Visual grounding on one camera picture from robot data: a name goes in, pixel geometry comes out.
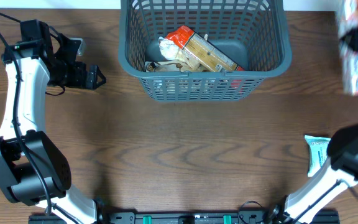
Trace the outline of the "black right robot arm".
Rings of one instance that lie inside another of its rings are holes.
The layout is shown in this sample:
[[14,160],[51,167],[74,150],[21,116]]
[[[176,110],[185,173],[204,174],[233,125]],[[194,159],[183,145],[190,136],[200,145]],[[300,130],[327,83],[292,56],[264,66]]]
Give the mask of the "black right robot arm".
[[[358,1],[341,1],[336,13],[344,91],[358,95]],[[330,201],[358,184],[358,124],[335,132],[322,167],[273,207],[265,223],[311,223]]]

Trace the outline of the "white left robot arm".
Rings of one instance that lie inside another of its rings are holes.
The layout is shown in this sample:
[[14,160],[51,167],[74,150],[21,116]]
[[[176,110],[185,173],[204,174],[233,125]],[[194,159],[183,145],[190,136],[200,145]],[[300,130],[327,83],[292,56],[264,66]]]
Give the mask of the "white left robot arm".
[[38,20],[20,23],[21,41],[2,55],[8,77],[0,127],[0,189],[8,201],[43,208],[67,223],[107,223],[97,201],[71,182],[66,157],[45,132],[47,88],[95,90],[106,83],[97,65],[76,60],[80,38],[69,38]]

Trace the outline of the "multicolour tissue pack bundle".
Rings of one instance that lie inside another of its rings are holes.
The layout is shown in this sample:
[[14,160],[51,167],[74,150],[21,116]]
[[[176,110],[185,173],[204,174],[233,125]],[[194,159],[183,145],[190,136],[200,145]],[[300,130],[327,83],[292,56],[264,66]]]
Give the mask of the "multicolour tissue pack bundle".
[[[336,24],[339,39],[339,8],[336,12]],[[342,62],[344,91],[350,95],[358,95],[358,52],[339,40],[339,56]]]

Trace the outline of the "white wet wipes pack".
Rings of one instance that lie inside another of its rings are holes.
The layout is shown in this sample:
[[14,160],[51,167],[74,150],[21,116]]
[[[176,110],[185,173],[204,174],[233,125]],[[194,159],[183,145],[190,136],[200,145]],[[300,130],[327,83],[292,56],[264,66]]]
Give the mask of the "white wet wipes pack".
[[325,163],[330,140],[330,138],[305,135],[305,141],[310,150],[308,177],[314,176]]

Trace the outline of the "brown white snack pouch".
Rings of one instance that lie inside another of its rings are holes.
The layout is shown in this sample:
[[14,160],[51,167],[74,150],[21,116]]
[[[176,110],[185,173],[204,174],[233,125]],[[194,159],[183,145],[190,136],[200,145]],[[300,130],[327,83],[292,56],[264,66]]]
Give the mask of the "brown white snack pouch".
[[208,72],[208,69],[179,48],[172,40],[164,37],[158,38],[161,55],[167,60],[167,65],[173,65],[179,72]]
[[168,61],[168,62],[145,62],[146,72],[194,72],[196,68],[192,68],[184,62]]

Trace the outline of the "orange yellow snack package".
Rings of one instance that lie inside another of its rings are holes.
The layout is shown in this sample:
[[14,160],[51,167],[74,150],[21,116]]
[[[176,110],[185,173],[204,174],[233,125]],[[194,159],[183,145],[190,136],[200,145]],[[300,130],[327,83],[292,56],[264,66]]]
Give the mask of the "orange yellow snack package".
[[244,71],[244,68],[187,26],[181,26],[164,38],[182,51],[188,61],[196,61],[210,72]]

